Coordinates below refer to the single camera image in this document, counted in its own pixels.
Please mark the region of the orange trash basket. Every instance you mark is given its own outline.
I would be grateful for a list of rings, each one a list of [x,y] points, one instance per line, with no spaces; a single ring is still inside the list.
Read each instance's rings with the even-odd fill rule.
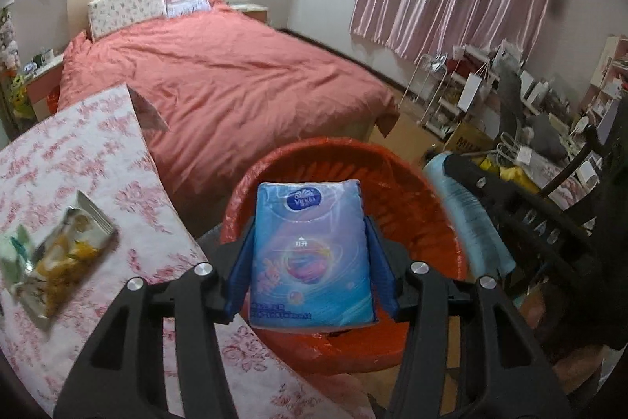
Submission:
[[[386,148],[318,137],[260,158],[236,185],[221,237],[256,238],[244,315],[266,346],[306,373],[399,364],[408,329],[371,286],[365,218],[449,278],[466,260],[425,177]]]

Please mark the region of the floral pink tablecloth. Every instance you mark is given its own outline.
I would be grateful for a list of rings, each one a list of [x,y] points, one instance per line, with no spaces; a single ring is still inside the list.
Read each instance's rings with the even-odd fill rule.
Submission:
[[[51,236],[85,196],[114,227],[79,229],[72,248],[91,260],[55,315],[35,316],[24,295],[1,291],[1,350],[27,394],[51,413],[69,371],[129,278],[168,281],[203,254],[172,206],[146,146],[142,98],[117,86],[35,125],[1,153],[1,233]]]

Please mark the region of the floral white pillow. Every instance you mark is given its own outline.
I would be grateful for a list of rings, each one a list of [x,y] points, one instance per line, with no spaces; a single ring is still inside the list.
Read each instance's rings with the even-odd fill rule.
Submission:
[[[93,0],[87,4],[89,30],[94,40],[166,16],[165,0]]]

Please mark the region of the right side nightstand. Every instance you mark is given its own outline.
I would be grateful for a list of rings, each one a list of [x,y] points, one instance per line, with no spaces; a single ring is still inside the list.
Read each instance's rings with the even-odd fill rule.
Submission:
[[[261,23],[268,23],[268,8],[264,5],[255,3],[235,3],[231,4],[230,8],[235,12],[242,13],[249,18],[260,21]]]

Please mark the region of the hanging plush toys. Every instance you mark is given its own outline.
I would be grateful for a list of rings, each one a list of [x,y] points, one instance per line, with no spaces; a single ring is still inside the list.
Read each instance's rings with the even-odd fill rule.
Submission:
[[[12,19],[12,3],[1,9],[1,87],[9,106],[9,111],[16,120],[32,121],[35,119],[29,100],[24,74],[22,73],[19,48]]]

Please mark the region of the salmon pink duvet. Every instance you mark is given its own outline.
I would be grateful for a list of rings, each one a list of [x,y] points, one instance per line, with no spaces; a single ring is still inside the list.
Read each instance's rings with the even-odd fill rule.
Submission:
[[[391,90],[365,68],[224,3],[69,42],[60,107],[117,85],[166,122],[148,148],[185,218],[230,195],[275,148],[357,126],[388,133],[398,118]]]

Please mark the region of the pink nightstand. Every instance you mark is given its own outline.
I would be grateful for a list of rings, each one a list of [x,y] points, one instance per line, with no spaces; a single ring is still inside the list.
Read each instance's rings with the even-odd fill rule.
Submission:
[[[54,56],[50,63],[36,70],[33,78],[26,83],[27,95],[37,121],[42,121],[51,115],[47,97],[54,88],[60,86],[63,63],[63,54]]]

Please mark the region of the blue Vinda tissue pack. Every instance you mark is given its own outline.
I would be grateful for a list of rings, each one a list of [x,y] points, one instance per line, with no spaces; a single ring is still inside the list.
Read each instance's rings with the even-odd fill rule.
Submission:
[[[376,322],[360,182],[257,188],[249,322],[331,333]]]

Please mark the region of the yellow snack wrapper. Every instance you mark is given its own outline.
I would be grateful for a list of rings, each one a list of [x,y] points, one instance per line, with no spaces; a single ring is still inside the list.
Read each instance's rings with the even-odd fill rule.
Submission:
[[[41,242],[23,225],[1,237],[2,280],[35,326],[46,329],[117,237],[113,221],[78,191]]]

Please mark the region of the cardboard box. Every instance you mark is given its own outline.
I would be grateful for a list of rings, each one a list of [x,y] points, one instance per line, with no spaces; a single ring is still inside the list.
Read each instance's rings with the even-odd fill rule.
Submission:
[[[443,150],[455,153],[474,153],[492,150],[494,140],[468,122],[461,122],[447,139]]]

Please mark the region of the light green cloth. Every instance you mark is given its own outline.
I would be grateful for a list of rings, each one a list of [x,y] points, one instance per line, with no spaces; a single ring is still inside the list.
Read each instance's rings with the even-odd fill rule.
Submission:
[[[449,153],[431,158],[424,175],[440,198],[456,237],[462,246],[471,274],[505,278],[515,269],[515,260],[498,235],[479,200],[445,172]]]

